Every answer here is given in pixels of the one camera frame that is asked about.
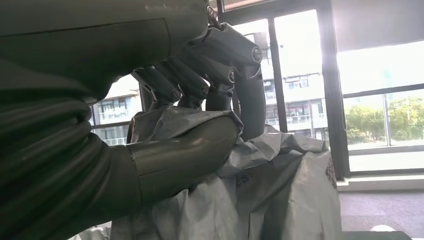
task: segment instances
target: building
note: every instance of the building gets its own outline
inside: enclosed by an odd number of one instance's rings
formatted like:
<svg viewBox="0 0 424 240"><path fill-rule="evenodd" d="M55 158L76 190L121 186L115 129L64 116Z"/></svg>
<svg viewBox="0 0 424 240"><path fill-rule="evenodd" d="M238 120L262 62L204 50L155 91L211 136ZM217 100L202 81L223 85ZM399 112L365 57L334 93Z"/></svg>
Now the building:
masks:
<svg viewBox="0 0 424 240"><path fill-rule="evenodd" d="M108 145L126 144L128 121L142 111L139 83L131 75L126 75L113 83L107 96L91 106L93 126L106 125L93 131ZM122 123L119 126L109 124Z"/></svg>
<svg viewBox="0 0 424 240"><path fill-rule="evenodd" d="M316 13L312 11L302 16L287 17L289 18L275 19L281 69L273 69L266 19L234 26L262 49L261 71L266 99L265 123L280 129L274 71L281 71L288 132L328 141Z"/></svg>

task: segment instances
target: window frame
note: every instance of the window frame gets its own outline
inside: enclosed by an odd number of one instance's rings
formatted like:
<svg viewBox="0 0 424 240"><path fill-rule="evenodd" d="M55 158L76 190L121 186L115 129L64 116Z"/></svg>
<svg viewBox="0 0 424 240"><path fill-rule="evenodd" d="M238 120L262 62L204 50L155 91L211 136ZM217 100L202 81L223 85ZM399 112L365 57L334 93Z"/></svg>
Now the window frame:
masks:
<svg viewBox="0 0 424 240"><path fill-rule="evenodd" d="M322 55L322 76L326 114L328 121L328 136L331 145L331 157L334 163L335 175L338 180L349 175L349 153L344 120L343 98L341 93L339 69L337 65L337 48L331 0L273 0L260 4L224 11L223 0L217 0L218 18L220 22L238 25L260 19L268 20L268 33L272 67L274 69L275 94L278 108L280 130L288 132L286 106L283 93L283 78L279 56L279 45L276 36L274 18L316 10Z"/></svg>

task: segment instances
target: window sill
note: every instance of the window sill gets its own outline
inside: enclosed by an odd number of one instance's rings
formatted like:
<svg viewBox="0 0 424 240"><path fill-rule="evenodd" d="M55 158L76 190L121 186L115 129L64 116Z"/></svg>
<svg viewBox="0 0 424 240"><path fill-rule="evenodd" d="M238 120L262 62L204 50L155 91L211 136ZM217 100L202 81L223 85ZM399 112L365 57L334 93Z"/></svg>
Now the window sill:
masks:
<svg viewBox="0 0 424 240"><path fill-rule="evenodd" d="M339 192L380 190L424 190L424 175L369 176L337 182Z"/></svg>

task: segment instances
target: balcony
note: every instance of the balcony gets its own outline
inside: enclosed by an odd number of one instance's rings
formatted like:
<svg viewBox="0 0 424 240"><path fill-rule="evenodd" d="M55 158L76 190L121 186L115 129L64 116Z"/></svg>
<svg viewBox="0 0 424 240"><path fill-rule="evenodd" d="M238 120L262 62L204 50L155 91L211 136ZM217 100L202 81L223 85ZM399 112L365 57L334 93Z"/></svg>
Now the balcony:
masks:
<svg viewBox="0 0 424 240"><path fill-rule="evenodd" d="M127 138L119 137L119 138L104 139L103 141L109 146L125 145L127 143Z"/></svg>
<svg viewBox="0 0 424 240"><path fill-rule="evenodd" d="M313 128L327 128L327 116L325 113L313 115ZM289 131L311 129L311 115L289 116L287 119L287 128ZM265 123L279 129L278 118L266 119Z"/></svg>
<svg viewBox="0 0 424 240"><path fill-rule="evenodd" d="M100 124L112 124L118 122L130 121L137 111L131 109L115 108L115 111L100 112Z"/></svg>

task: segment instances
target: robotic hand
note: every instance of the robotic hand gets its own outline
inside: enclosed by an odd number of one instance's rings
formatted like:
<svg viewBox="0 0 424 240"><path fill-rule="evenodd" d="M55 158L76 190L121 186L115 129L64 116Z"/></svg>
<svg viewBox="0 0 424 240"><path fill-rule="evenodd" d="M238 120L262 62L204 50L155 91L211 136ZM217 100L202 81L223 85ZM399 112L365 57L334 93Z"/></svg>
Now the robotic hand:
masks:
<svg viewBox="0 0 424 240"><path fill-rule="evenodd" d="M151 109L229 110L235 86L251 139L265 122L261 53L203 0L0 1L0 239L66 239L216 171L239 135L231 119L110 147L87 104L128 73Z"/></svg>

